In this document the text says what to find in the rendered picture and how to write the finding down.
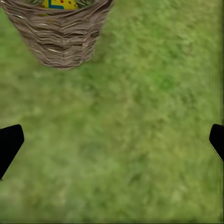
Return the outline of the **wicker basket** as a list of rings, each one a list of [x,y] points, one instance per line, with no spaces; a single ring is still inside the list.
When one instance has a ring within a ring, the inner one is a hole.
[[[78,9],[45,9],[36,0],[0,0],[0,7],[42,64],[77,67],[93,56],[116,0],[83,0]]]

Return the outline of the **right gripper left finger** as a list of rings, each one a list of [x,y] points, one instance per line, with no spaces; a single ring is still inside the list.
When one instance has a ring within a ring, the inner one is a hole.
[[[0,129],[0,180],[24,142],[20,124]]]

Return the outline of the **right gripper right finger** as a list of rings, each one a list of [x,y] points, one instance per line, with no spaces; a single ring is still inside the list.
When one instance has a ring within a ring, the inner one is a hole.
[[[210,132],[209,140],[224,161],[224,126],[214,124]]]

